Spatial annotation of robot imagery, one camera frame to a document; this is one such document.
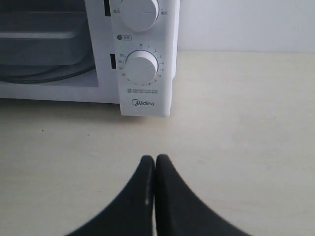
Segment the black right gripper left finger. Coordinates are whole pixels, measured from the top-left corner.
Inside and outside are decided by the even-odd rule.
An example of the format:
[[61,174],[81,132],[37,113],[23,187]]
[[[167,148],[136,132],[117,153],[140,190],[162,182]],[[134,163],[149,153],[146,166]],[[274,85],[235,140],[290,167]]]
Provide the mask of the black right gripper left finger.
[[116,198],[70,236],[152,236],[154,159],[141,158],[133,176]]

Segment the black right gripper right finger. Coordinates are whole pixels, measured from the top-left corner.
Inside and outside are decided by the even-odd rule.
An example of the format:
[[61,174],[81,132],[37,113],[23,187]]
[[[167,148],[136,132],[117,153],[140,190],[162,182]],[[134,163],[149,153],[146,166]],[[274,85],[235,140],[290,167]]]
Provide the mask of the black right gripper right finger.
[[247,236],[204,204],[160,154],[155,173],[156,229],[159,236]]

